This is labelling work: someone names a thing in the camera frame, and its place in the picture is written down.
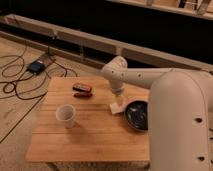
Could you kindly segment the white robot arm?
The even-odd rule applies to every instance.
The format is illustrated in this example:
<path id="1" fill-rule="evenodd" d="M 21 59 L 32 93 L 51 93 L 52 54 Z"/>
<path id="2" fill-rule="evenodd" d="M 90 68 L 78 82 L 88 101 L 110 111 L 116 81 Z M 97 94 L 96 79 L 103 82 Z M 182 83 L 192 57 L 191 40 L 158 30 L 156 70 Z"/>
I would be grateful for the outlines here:
<path id="1" fill-rule="evenodd" d="M 212 171 L 212 73 L 180 68 L 130 68 L 121 56 L 105 64 L 101 73 L 114 94 L 122 94 L 125 83 L 149 90 L 150 171 Z"/>

